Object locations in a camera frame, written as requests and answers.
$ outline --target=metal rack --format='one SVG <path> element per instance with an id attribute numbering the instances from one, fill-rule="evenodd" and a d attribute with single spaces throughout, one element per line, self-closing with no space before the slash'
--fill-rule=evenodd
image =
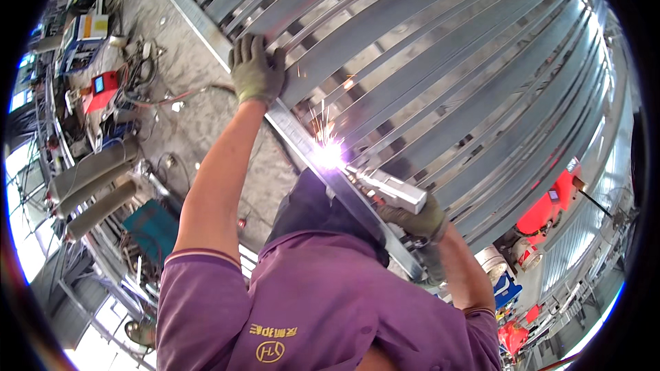
<path id="1" fill-rule="evenodd" d="M 417 259 L 319 161 L 322 106 L 353 165 L 429 189 L 477 252 L 554 183 L 611 91 L 603 0 L 171 1 L 225 68 L 245 32 L 286 48 L 268 120 L 413 279 Z"/>

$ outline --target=hand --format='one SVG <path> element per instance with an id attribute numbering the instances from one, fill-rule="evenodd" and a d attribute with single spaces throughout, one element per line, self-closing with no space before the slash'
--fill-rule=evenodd
<path id="1" fill-rule="evenodd" d="M 432 244 L 440 242 L 449 222 L 445 211 L 440 209 L 438 201 L 431 194 L 417 215 L 389 205 L 381 205 L 377 211 L 383 221 L 397 224 L 410 235 L 427 238 Z"/>
<path id="2" fill-rule="evenodd" d="M 238 103 L 258 100 L 268 108 L 285 82 L 285 51 L 277 48 L 273 67 L 268 64 L 263 35 L 246 34 L 229 52 L 229 69 L 236 86 Z"/>

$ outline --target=welder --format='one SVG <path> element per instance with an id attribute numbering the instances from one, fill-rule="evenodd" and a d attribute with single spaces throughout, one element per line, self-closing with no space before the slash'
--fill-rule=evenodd
<path id="1" fill-rule="evenodd" d="M 229 55 L 238 110 L 186 197 L 158 307 L 159 370 L 499 369 L 492 285 L 432 195 L 384 221 L 437 249 L 453 306 L 388 271 L 389 256 L 309 170 L 282 201 L 246 289 L 236 218 L 285 54 L 244 35 Z"/>

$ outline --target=digital display screen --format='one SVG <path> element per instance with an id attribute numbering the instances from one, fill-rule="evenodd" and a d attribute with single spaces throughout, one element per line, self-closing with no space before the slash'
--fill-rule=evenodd
<path id="1" fill-rule="evenodd" d="M 103 76 L 94 79 L 94 93 L 103 92 Z"/>
<path id="2" fill-rule="evenodd" d="M 550 201 L 552 202 L 559 202 L 559 195 L 557 194 L 556 190 L 549 190 L 548 195 L 550 196 Z"/>

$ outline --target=welding gun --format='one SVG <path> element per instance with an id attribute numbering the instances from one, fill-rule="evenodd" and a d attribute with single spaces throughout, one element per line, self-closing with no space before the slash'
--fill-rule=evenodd
<path id="1" fill-rule="evenodd" d="M 417 215 L 426 204 L 426 191 L 396 179 L 380 169 L 358 170 L 346 167 L 351 182 L 364 188 L 363 192 L 376 202 L 382 202 Z"/>

